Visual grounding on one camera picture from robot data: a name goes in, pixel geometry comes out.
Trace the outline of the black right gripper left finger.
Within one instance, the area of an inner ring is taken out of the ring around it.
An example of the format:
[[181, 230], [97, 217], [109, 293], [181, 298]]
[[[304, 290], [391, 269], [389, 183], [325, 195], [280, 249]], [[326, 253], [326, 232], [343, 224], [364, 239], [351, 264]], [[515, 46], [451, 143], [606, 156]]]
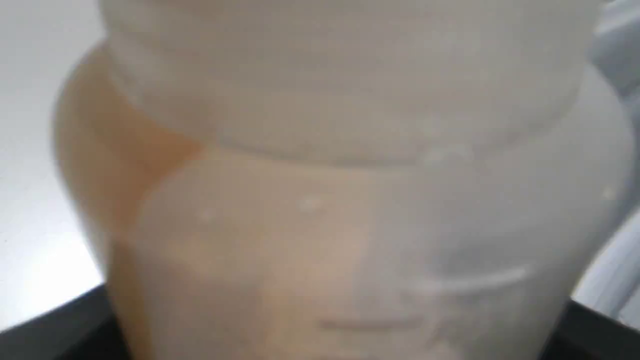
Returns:
[[0, 336], [2, 360], [129, 360], [105, 287], [35, 317]]

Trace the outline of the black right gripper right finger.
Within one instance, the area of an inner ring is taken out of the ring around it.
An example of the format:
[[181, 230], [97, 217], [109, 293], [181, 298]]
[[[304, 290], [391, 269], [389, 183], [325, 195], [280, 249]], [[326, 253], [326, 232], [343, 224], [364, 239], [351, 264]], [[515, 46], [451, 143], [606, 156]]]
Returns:
[[542, 351], [544, 360], [638, 360], [639, 331], [570, 301]]

